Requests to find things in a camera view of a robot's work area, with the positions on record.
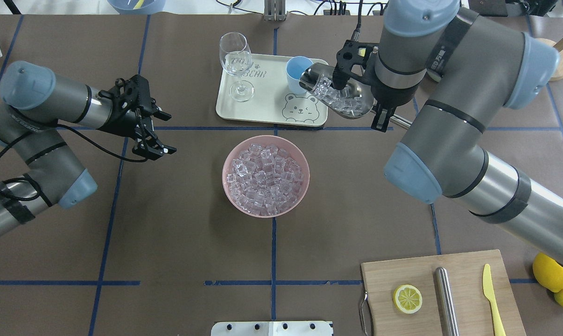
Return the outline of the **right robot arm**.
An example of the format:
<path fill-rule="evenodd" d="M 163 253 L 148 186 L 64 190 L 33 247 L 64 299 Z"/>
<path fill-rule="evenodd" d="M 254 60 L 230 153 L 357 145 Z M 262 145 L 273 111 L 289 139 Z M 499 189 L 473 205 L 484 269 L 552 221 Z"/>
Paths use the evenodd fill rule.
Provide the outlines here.
<path fill-rule="evenodd" d="M 559 51 L 460 6 L 391 0 L 380 42 L 347 40 L 333 87 L 368 85 L 385 131 L 427 72 L 440 78 L 384 166 L 385 177 L 431 204 L 453 199 L 563 266 L 563 198 L 478 145 L 502 108 L 521 109 L 546 86 Z"/>

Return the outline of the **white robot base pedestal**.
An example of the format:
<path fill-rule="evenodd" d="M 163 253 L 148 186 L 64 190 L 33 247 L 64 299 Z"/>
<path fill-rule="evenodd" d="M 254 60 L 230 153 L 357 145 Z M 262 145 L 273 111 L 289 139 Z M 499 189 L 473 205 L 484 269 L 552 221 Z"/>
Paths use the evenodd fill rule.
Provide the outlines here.
<path fill-rule="evenodd" d="M 327 321 L 218 322 L 211 336 L 333 336 L 333 323 Z"/>

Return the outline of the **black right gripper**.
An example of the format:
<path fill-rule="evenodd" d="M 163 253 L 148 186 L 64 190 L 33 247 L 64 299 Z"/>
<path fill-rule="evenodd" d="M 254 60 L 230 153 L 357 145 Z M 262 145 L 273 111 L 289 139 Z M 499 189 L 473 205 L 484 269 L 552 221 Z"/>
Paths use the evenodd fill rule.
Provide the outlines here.
<path fill-rule="evenodd" d="M 342 90 L 349 79 L 368 85 L 372 91 L 380 90 L 380 80 L 375 73 L 375 62 L 378 59 L 379 45 L 375 43 L 346 40 L 344 46 L 337 52 L 337 64 L 333 70 L 333 88 Z M 362 66 L 365 72 L 358 75 L 352 71 L 354 66 Z M 396 107 L 382 106 L 376 104 L 372 112 L 375 113 L 371 129 L 386 132 L 388 124 L 395 114 Z"/>

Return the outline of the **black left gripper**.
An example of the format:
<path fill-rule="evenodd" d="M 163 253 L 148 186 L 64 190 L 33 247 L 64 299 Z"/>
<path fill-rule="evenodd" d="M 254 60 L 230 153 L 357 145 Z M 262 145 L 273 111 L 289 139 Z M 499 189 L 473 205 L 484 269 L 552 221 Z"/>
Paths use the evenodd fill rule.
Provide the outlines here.
<path fill-rule="evenodd" d="M 107 121 L 100 131 L 122 137 L 137 138 L 132 153 L 147 160 L 158 160 L 166 154 L 174 154 L 176 147 L 164 145 L 158 138 L 149 136 L 141 138 L 141 119 L 156 118 L 169 121 L 171 114 L 156 107 L 150 96 L 148 80 L 141 75 L 134 75 L 130 79 L 119 78 L 114 87 L 100 90 L 100 98 L 106 98 L 111 103 Z"/>

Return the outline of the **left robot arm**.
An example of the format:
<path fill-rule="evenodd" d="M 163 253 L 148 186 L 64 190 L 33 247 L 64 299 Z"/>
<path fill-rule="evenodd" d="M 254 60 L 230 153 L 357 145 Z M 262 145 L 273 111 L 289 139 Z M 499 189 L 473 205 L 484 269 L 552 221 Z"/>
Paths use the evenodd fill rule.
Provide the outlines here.
<path fill-rule="evenodd" d="M 72 208 L 97 184 L 60 133 L 78 124 L 131 138 L 140 162 L 175 153 L 155 133 L 167 121 L 139 74 L 97 90 L 37 64 L 16 61 L 0 81 L 0 236 L 59 205 Z"/>

